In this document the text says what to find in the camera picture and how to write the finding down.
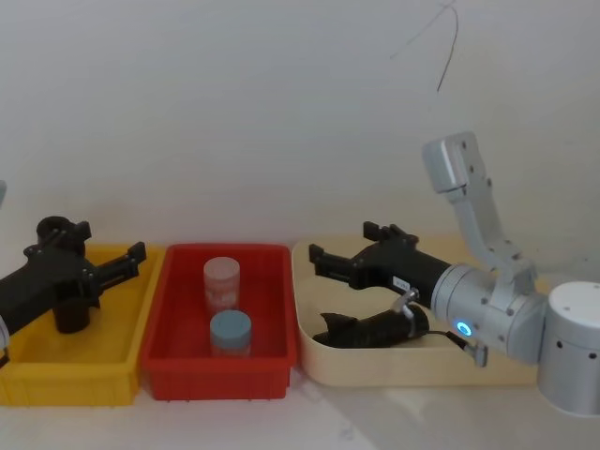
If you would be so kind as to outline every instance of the yellow bin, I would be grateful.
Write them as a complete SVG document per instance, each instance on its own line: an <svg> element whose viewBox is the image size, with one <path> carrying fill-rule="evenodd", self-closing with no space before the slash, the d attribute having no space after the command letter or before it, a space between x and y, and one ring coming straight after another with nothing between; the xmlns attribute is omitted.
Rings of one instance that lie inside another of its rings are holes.
<svg viewBox="0 0 600 450"><path fill-rule="evenodd" d="M94 264L127 247L88 246ZM90 324L62 335L51 311L30 323L8 347L0 368L0 404L13 406L117 406L133 402L139 386L138 354L165 250L149 247L140 275L106 291Z"/></svg>

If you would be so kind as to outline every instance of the beige tray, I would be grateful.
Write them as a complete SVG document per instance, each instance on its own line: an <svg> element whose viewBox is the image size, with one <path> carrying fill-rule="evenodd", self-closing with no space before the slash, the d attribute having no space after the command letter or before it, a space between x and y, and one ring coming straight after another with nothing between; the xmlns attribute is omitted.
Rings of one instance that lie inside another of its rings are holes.
<svg viewBox="0 0 600 450"><path fill-rule="evenodd" d="M300 328L301 364L316 382L334 386L476 386L533 384L535 367L493 352L486 368L442 336L426 336L392 349L332 349L311 337L325 331L322 312L359 319L389 308L397 298L383 288L355 291L332 279L315 277L308 245L351 257L372 244L360 237L316 238L298 243L292 252L293 287ZM455 236L423 239L419 248L449 263L476 264ZM428 315L431 329L447 330Z"/></svg>

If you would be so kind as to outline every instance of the white wall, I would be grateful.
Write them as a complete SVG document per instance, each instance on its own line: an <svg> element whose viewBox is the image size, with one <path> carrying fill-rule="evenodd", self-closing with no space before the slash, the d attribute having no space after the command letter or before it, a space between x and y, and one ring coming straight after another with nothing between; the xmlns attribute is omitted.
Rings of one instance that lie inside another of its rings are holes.
<svg viewBox="0 0 600 450"><path fill-rule="evenodd" d="M405 44L436 0L1 2L0 267L50 214L100 241L452 231L419 151L470 129L511 236L600 278L600 4L454 6L436 93L452 11Z"/></svg>

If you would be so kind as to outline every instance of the blue led light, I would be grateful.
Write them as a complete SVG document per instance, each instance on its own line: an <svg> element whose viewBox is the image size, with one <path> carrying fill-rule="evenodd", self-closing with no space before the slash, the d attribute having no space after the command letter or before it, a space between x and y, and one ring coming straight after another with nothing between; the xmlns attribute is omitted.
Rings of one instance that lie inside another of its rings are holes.
<svg viewBox="0 0 600 450"><path fill-rule="evenodd" d="M465 322L457 322L457 330L465 336L470 336L473 334L471 327Z"/></svg>

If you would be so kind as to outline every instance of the blue lid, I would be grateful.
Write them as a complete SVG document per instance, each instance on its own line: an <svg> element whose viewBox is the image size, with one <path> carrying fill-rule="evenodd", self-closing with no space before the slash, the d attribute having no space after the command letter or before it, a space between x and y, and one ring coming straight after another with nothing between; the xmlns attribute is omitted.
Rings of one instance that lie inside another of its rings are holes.
<svg viewBox="0 0 600 450"><path fill-rule="evenodd" d="M211 343L225 350L241 350L250 343L252 322L242 311L227 309L210 321Z"/></svg>

